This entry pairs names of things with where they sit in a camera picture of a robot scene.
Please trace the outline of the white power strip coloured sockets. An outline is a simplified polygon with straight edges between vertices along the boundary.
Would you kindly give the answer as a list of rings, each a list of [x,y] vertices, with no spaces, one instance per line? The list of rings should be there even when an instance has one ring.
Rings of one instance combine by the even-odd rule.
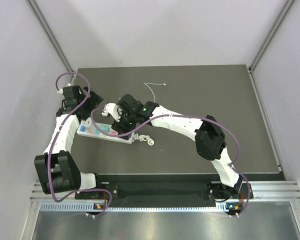
[[[112,142],[118,142],[118,143],[125,143],[125,144],[132,144],[134,139],[134,132],[128,136],[127,139],[124,139],[122,137],[117,137],[118,132],[113,130],[111,128],[110,124],[106,123],[95,123],[99,129],[101,129],[103,132],[107,133],[108,135],[114,135],[114,136],[108,136],[106,134],[103,134],[100,132],[93,124],[92,119],[89,117],[87,120],[81,120],[80,125],[77,129],[77,134],[82,137],[88,137],[88,138],[94,138],[99,140],[106,140],[106,141],[112,141]]]

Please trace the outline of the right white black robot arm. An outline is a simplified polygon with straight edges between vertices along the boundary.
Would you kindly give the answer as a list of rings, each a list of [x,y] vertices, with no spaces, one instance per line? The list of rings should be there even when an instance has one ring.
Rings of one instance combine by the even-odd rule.
[[[141,103],[130,94],[124,95],[117,103],[107,104],[104,112],[113,117],[111,127],[122,137],[146,123],[190,138],[195,143],[198,155],[214,166],[224,194],[235,198],[241,193],[243,178],[233,167],[227,150],[226,136],[214,117],[185,116],[152,101]]]

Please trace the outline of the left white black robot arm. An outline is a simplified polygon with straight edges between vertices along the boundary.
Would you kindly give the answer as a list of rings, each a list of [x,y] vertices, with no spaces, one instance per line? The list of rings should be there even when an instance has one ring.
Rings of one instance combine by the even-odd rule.
[[[95,173],[82,173],[71,149],[81,121],[104,100],[88,86],[69,85],[62,89],[64,99],[56,112],[56,126],[48,147],[34,159],[34,166],[43,192],[55,193],[86,190],[92,198],[99,198],[104,187]]]

